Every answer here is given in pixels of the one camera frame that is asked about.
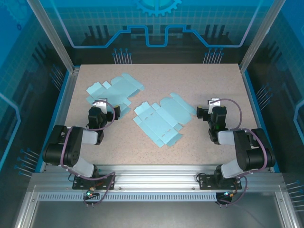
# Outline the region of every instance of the gear logo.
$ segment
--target gear logo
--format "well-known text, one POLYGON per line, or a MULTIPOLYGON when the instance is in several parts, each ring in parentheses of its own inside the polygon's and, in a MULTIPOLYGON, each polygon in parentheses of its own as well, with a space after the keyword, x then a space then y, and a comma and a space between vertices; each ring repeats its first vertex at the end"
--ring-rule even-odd
POLYGON ((149 16, 158 17, 160 14, 165 16, 166 13, 171 13, 172 9, 176 10, 181 0, 134 0, 134 2, 138 10, 148 13, 149 16))
POLYGON ((23 20, 26 19, 28 15, 28 4, 26 0, 1 0, 4 6, 6 6, 9 14, 16 20, 19 24, 22 24, 23 20))

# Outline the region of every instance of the black cable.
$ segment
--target black cable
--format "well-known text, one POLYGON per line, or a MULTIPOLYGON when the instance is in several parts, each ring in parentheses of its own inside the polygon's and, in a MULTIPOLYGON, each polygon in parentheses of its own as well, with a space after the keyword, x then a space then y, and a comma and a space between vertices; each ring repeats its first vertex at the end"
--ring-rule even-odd
POLYGON ((196 181, 197 181, 197 182, 199 182, 198 177, 199 177, 201 174, 206 175, 204 172, 201 172, 201 173, 199 173, 198 175, 196 175, 196 181))
POLYGON ((72 175, 72 174, 70 173, 70 175, 68 176, 67 179, 68 179, 70 182, 74 182, 73 180, 70 180, 71 175, 72 175))

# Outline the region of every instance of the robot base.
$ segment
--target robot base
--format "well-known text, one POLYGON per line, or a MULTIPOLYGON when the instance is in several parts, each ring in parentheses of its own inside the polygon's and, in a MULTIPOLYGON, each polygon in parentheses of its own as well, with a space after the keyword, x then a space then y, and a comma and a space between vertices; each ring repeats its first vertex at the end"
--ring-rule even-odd
POLYGON ((237 183, 236 178, 225 179, 219 184, 215 175, 201 173, 198 175, 198 181, 200 190, 235 190, 236 184, 238 190, 242 189, 241 182, 237 183))
MULTIPOLYGON (((88 190, 88 189, 90 189, 90 187, 95 187, 96 190, 106 190, 111 182, 112 177, 113 176, 111 175, 107 178, 104 178, 104 179, 101 179, 98 181, 98 180, 85 180, 85 179, 75 176, 72 189, 88 190)), ((115 179, 109 190, 114 189, 114 183, 115 183, 115 179)))

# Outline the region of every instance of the cable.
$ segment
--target cable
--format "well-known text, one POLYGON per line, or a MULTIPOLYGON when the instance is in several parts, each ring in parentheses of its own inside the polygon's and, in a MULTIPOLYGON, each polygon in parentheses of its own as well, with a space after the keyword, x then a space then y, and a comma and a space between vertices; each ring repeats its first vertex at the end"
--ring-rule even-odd
POLYGON ((238 205, 238 204, 235 204, 234 206, 236 206, 236 207, 238 207, 238 208, 240 208, 240 209, 242 209, 242 210, 244 210, 245 212, 247 212, 258 224, 260 224, 260 226, 261 227, 263 227, 263 228, 266 228, 266 226, 263 224, 263 223, 261 223, 250 211, 248 211, 246 208, 244 208, 244 207, 242 207, 242 206, 240 206, 240 205, 238 205))
MULTIPOLYGON (((103 130, 103 129, 109 127, 109 126, 114 122, 114 120, 115 120, 115 109, 113 108, 113 106, 112 106, 109 102, 107 102, 107 101, 103 101, 103 100, 100 100, 100 101, 106 103, 107 105, 109 105, 109 106, 112 108, 112 110, 113 110, 113 119, 112 119, 112 121, 111 121, 107 126, 102 127, 102 128, 98 128, 98 129, 88 129, 88 130, 90 130, 90 131, 100 131, 100 130, 103 130)), ((79 175, 78 173, 76 173, 76 172, 74 172, 74 171, 71 171, 70 168, 69 168, 68 166, 66 166, 66 165, 63 164, 63 159, 64 159, 64 155, 65 155, 66 148, 67 148, 67 141, 68 141, 68 139, 69 139, 69 137, 70 137, 70 134, 71 134, 73 128, 74 128, 74 126, 71 127, 71 128, 67 131, 67 133, 66 133, 66 138, 65 138, 65 141, 64 141, 64 143, 63 143, 63 148, 62 148, 62 152, 61 152, 61 156, 60 156, 60 166, 61 166, 63 169, 66 169, 66 171, 70 172, 71 174, 74 174, 74 175, 76 175, 76 176, 78 176, 78 177, 81 177, 81 178, 83 178, 83 179, 85 179, 85 180, 89 180, 89 181, 98 181, 98 180, 107 178, 107 177, 109 177, 109 176, 111 176, 111 175, 114 175, 114 176, 115 176, 115 172, 111 172, 111 173, 109 173, 109 174, 107 174, 107 175, 105 175, 105 176, 103 176, 103 177, 89 178, 89 177, 85 177, 85 176, 79 175)))
POLYGON ((267 153, 266 153, 266 149, 264 147, 264 145, 262 144, 261 140, 258 138, 258 136, 256 134, 254 134, 251 130, 247 129, 247 128, 242 128, 242 130, 249 132, 250 134, 252 134, 252 136, 256 139, 257 143, 260 145, 262 151, 263 151, 263 156, 264 156, 264 164, 263 166, 258 169, 258 170, 250 170, 250 171, 246 171, 240 175, 238 175, 237 177, 241 178, 244 177, 245 175, 249 174, 249 173, 254 173, 254 172, 260 172, 263 169, 266 168, 267 166, 267 153))
POLYGON ((198 177, 201 175, 201 174, 205 174, 204 172, 200 172, 198 175, 196 175, 196 181, 199 182, 198 180, 198 177))
MULTIPOLYGON (((97 204, 101 203, 101 202, 105 199, 105 197, 106 197, 106 195, 108 194, 109 189, 110 189, 110 187, 111 187, 111 185, 112 185, 112 183, 113 183, 113 181, 114 181, 114 177, 115 177, 115 174, 113 175, 113 177, 112 177, 112 179, 111 179, 111 182, 109 183, 109 186, 108 186, 108 188, 106 189, 106 191, 105 191, 104 195, 102 196, 102 198, 101 198, 98 202, 92 203, 92 205, 97 205, 97 204)), ((86 197, 84 196, 84 204, 86 204, 86 206, 88 206, 88 204, 87 204, 87 202, 86 202, 85 200, 86 200, 86 197)))
POLYGON ((74 182, 73 180, 70 180, 70 177, 72 176, 72 174, 70 173, 70 175, 68 176, 68 180, 70 181, 70 182, 74 182))
POLYGON ((234 100, 232 100, 232 99, 229 99, 229 98, 221 98, 221 99, 218 99, 218 100, 216 100, 216 101, 211 101, 211 102, 209 102, 209 104, 213 104, 213 103, 216 103, 216 102, 218 102, 218 101, 231 101, 231 102, 233 102, 233 103, 238 107, 239 115, 240 115, 239 123, 238 123, 237 127, 231 128, 231 129, 230 129, 230 130, 232 130, 232 131, 233 131, 233 130, 237 130, 237 129, 241 126, 242 120, 243 120, 243 114, 242 114, 241 107, 238 105, 238 103, 237 103, 236 101, 234 101, 234 100))
POLYGON ((241 200, 241 198, 243 198, 243 196, 245 195, 246 190, 247 190, 248 180, 247 180, 247 177, 246 177, 246 176, 244 176, 244 178, 245 178, 245 188, 244 188, 244 191, 242 192, 241 196, 240 196, 236 201, 231 202, 231 203, 230 203, 229 201, 227 201, 227 200, 224 200, 224 199, 220 199, 219 201, 222 201, 222 202, 224 202, 224 203, 227 203, 227 204, 226 204, 227 206, 231 206, 231 205, 234 205, 234 204, 236 204, 237 202, 239 202, 239 201, 241 200))

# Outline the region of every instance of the metal rail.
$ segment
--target metal rail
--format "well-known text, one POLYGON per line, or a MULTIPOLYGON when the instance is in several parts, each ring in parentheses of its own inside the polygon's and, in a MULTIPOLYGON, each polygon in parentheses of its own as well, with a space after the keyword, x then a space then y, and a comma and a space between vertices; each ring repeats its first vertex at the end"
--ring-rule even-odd
MULTIPOLYGON (((216 165, 106 165, 101 174, 116 172, 112 192, 225 192, 200 190, 198 173, 212 174, 216 165)), ((72 190, 69 173, 61 167, 47 165, 44 173, 33 173, 28 191, 82 192, 72 190)), ((283 176, 269 171, 248 175, 248 192, 286 191, 283 176)))

